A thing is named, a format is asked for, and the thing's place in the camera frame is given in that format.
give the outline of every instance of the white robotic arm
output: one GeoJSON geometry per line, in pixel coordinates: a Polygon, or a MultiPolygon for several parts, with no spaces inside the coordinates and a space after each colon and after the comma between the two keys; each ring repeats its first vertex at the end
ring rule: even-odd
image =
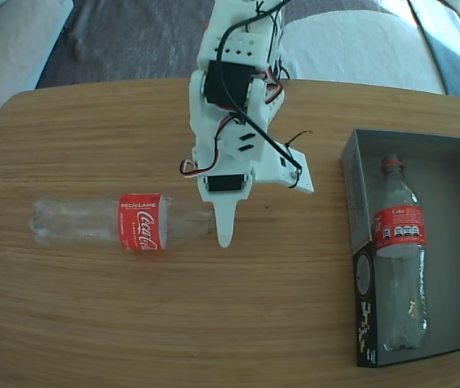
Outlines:
{"type": "Polygon", "coordinates": [[[182,162],[181,171],[197,178],[202,199],[213,203],[222,247],[230,245],[237,203],[249,197],[254,183],[314,191],[305,155],[276,143],[282,156],[271,139],[266,141],[249,123],[252,120],[268,137],[269,123],[284,102],[277,79],[283,3],[286,1],[215,0],[197,58],[199,69],[191,78],[190,126],[196,146],[192,161],[182,162]],[[236,29],[221,44],[229,28],[275,6],[276,12],[236,29]],[[220,47],[224,52],[217,63],[220,47]]]}

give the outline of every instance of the wood grain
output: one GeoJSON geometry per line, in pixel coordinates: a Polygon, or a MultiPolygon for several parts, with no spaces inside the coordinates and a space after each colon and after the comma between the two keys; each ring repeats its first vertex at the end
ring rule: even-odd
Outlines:
{"type": "Polygon", "coordinates": [[[355,364],[353,274],[340,153],[355,128],[460,136],[460,99],[288,82],[278,140],[311,129],[317,192],[256,187],[234,242],[147,256],[41,248],[41,196],[167,192],[190,154],[188,80],[67,86],[0,112],[0,387],[460,386],[460,352],[355,364]]]}

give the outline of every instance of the box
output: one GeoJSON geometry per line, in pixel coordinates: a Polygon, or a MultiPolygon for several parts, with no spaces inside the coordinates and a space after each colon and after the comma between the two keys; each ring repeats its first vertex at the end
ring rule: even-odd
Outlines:
{"type": "Polygon", "coordinates": [[[343,155],[356,281],[357,364],[377,368],[460,350],[460,138],[356,130],[343,155]],[[418,349],[378,340],[373,215],[382,203],[381,159],[398,154],[424,210],[428,330],[418,349]]]}

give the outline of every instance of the bottle label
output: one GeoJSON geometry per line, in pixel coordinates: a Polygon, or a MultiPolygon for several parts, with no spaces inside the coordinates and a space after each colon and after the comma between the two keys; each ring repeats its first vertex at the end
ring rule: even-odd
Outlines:
{"type": "Polygon", "coordinates": [[[160,194],[126,194],[118,205],[120,244],[131,251],[161,251],[160,194]]]}
{"type": "Polygon", "coordinates": [[[383,209],[374,216],[375,249],[397,244],[425,245],[422,208],[403,205],[383,209]]]}

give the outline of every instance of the coca-cola bottle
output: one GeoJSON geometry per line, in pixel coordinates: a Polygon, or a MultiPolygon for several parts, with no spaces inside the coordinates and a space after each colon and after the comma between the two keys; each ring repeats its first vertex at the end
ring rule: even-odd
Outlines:
{"type": "Polygon", "coordinates": [[[382,160],[384,201],[374,216],[378,338],[388,352],[418,348],[428,329],[422,208],[397,155],[382,160]]]}
{"type": "Polygon", "coordinates": [[[93,243],[161,251],[215,231],[212,209],[162,194],[38,200],[29,223],[38,243],[93,243]]]}

